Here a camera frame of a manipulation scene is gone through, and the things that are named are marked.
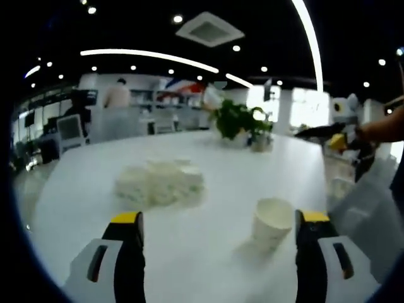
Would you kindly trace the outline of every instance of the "stack of paper cups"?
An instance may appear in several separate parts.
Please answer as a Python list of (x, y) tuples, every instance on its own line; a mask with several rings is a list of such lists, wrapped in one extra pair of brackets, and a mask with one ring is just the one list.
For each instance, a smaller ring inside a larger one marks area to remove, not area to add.
[(277, 198), (261, 199), (254, 213), (252, 239), (260, 251), (272, 253), (292, 229), (294, 209)]

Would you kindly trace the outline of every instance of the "round table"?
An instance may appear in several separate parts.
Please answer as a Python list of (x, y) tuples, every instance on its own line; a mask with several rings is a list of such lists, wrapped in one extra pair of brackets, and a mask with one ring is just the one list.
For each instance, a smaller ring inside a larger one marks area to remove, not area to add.
[(154, 158), (186, 158), (205, 178), (197, 207), (145, 212), (145, 294), (161, 302), (295, 302), (297, 275), (292, 230), (271, 258), (250, 243), (260, 198), (285, 199), (295, 208), (325, 211), (321, 147), (273, 135), (273, 148), (253, 153), (224, 148), (210, 131), (163, 134), (67, 151), (43, 188), (33, 216), (32, 243), (59, 286), (70, 262), (101, 238), (125, 208), (114, 181), (127, 165)]

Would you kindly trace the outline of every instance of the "air conditioning vent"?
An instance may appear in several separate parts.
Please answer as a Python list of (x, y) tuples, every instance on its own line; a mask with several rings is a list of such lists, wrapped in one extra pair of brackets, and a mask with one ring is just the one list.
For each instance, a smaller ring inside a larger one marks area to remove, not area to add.
[(207, 47), (215, 47), (244, 37), (240, 30), (209, 12), (189, 20), (176, 35)]

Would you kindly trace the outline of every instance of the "green plant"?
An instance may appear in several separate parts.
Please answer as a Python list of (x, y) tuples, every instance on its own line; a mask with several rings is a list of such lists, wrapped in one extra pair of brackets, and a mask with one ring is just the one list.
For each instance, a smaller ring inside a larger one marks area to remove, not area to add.
[(261, 107), (248, 109), (244, 104), (234, 104), (233, 100), (225, 99), (221, 107), (211, 113), (211, 119), (216, 119), (216, 127), (223, 138), (233, 140), (243, 130), (250, 132), (254, 138), (262, 131), (272, 131), (272, 122), (254, 119), (256, 110), (264, 114)]

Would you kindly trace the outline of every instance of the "window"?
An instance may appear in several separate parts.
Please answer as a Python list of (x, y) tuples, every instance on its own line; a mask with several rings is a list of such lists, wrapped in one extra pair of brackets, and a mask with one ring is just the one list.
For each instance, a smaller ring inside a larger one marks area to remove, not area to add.
[(401, 156), (403, 155), (404, 141), (394, 142), (391, 144), (390, 154), (396, 157), (397, 163), (401, 162)]
[[(269, 121), (277, 122), (279, 114), (279, 98), (280, 98), (280, 87), (271, 87), (271, 98), (269, 101), (264, 102), (264, 86), (254, 85), (249, 89), (247, 93), (247, 107), (249, 109), (253, 107), (261, 107), (266, 114), (269, 114)], [(265, 115), (260, 112), (254, 113), (254, 118), (257, 120), (264, 120)]]
[(290, 125), (298, 128), (302, 124), (310, 127), (328, 125), (330, 96), (316, 90), (295, 88), (292, 92)]

